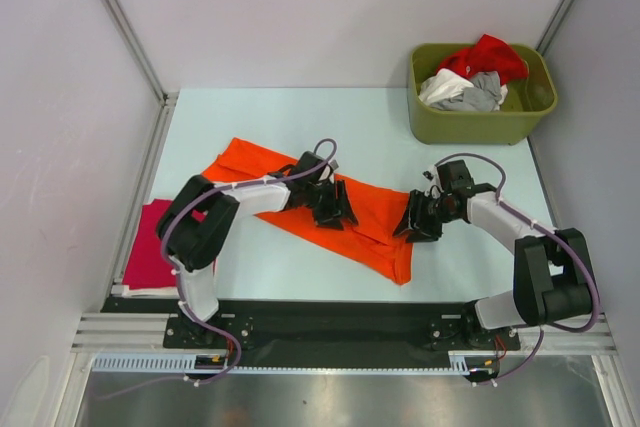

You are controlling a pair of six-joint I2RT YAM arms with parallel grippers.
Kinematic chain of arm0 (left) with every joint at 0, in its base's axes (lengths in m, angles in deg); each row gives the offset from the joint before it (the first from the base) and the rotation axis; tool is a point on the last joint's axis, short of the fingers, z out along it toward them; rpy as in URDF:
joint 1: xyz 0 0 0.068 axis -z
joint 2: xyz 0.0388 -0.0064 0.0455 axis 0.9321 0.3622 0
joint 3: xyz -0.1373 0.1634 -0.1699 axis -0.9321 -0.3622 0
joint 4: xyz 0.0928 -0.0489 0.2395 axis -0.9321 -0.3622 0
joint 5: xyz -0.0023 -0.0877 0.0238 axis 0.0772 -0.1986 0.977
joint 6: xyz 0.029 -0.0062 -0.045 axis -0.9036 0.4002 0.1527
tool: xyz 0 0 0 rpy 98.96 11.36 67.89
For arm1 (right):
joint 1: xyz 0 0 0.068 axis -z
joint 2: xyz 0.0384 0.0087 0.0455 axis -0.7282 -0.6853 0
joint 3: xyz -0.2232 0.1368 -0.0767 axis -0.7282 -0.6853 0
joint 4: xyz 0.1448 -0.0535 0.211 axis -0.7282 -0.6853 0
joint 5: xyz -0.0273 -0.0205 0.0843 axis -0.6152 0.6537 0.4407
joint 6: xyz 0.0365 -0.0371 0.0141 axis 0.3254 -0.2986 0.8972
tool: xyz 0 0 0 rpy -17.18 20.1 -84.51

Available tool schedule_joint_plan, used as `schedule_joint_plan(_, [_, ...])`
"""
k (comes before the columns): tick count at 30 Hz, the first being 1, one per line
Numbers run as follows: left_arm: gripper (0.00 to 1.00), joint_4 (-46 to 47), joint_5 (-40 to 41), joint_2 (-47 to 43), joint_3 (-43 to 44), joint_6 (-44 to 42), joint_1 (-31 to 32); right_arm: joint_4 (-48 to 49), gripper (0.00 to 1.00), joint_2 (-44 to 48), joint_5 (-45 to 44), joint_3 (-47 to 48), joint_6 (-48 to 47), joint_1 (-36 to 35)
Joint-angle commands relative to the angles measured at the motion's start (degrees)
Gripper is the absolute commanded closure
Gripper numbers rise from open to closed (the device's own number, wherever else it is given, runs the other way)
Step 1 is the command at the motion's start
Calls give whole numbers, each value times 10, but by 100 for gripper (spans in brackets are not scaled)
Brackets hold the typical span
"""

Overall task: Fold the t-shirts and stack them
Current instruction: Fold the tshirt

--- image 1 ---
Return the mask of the orange t-shirt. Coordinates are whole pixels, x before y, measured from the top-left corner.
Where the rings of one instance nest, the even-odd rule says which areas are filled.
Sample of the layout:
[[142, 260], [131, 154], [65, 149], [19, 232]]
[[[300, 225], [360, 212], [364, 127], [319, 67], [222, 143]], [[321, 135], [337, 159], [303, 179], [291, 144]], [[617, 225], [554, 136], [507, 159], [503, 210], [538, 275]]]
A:
[[[240, 138], [233, 138], [202, 175], [210, 181], [234, 182], [258, 178], [294, 159]], [[258, 217], [319, 247], [361, 263], [397, 285], [411, 280], [413, 246], [393, 231], [405, 211], [407, 193], [376, 187], [339, 174], [346, 184], [358, 223], [342, 231], [317, 227], [311, 211], [297, 208]]]

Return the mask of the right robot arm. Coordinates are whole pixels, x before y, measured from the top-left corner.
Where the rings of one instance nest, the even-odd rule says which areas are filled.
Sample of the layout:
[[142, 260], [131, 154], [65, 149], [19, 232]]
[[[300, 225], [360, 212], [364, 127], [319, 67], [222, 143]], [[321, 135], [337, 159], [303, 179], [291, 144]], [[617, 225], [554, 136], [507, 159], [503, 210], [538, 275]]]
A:
[[584, 235], [577, 229], [547, 227], [507, 202], [502, 185], [476, 182], [466, 154], [438, 161], [424, 174], [425, 190], [413, 190], [393, 234], [408, 243], [435, 242], [445, 224], [464, 221], [497, 240], [513, 256], [511, 290], [467, 303], [460, 335], [484, 348], [497, 333], [524, 327], [572, 332], [567, 320], [588, 316], [577, 332], [589, 331], [601, 301]]

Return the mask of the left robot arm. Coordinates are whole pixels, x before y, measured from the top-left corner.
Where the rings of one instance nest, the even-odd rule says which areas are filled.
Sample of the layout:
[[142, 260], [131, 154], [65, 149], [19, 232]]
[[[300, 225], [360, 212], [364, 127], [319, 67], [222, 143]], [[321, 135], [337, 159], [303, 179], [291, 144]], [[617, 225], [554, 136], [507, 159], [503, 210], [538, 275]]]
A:
[[157, 223], [156, 235], [176, 281], [179, 309], [188, 319], [185, 332], [197, 345], [210, 346], [220, 336], [236, 340], [215, 317], [220, 308], [215, 264], [235, 222], [304, 207], [318, 228], [341, 231], [359, 224], [336, 170], [331, 157], [306, 151], [296, 163], [259, 178], [220, 183], [195, 175], [186, 182]]

